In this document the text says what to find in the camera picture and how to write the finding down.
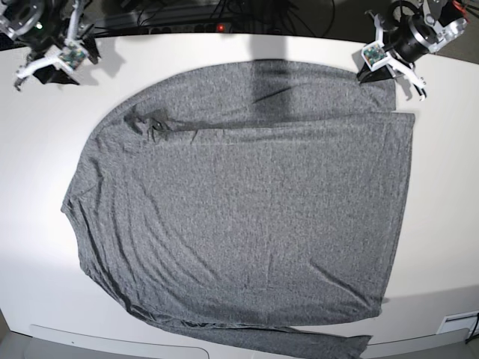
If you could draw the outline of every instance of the screw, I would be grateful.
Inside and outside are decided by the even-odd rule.
[[[434,18],[430,13],[426,15],[426,22],[430,25],[434,23]]]

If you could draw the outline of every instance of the circuit board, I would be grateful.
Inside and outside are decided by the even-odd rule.
[[[81,46],[72,42],[63,49],[58,57],[71,69],[76,70],[87,58],[87,54]]]
[[[378,43],[375,43],[371,47],[364,49],[363,54],[370,67],[387,58],[385,51]]]

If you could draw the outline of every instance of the gray long-sleeve shirt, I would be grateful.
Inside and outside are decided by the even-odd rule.
[[[80,265],[165,331],[309,359],[370,337],[302,333],[379,315],[414,116],[394,83],[286,61],[207,67],[93,131],[62,210]]]

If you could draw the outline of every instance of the white table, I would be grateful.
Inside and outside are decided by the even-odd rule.
[[[81,272],[61,201],[92,129],[141,89],[183,71],[254,58],[356,71],[351,54],[361,44],[171,34],[103,39],[99,48],[103,62],[80,73],[86,85],[42,86],[30,79],[22,93],[12,83],[25,50],[0,53],[0,308],[11,330],[64,342],[84,334],[201,347],[211,359],[269,356],[168,334],[129,316]],[[417,65],[429,98],[419,102],[412,90],[406,101],[397,89],[398,109],[416,113],[417,121],[406,213],[382,315],[309,330],[372,334],[372,344],[386,343],[433,335],[444,316],[479,310],[479,66],[433,55]],[[37,326],[71,335],[59,340]],[[76,338],[74,345],[88,346]]]

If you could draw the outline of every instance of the robotic arm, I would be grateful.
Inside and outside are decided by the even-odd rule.
[[[394,12],[400,8],[399,20]],[[460,0],[421,0],[419,7],[411,2],[391,4],[388,19],[368,14],[374,20],[376,40],[361,51],[364,66],[357,77],[361,83],[405,76],[416,88],[421,101],[426,98],[426,82],[415,74],[415,61],[435,53],[458,38],[467,20]]]
[[[34,76],[43,84],[79,83],[71,77],[85,59],[97,64],[100,54],[91,30],[82,22],[85,0],[1,0],[0,31],[31,48],[25,66],[16,72],[15,87]]]

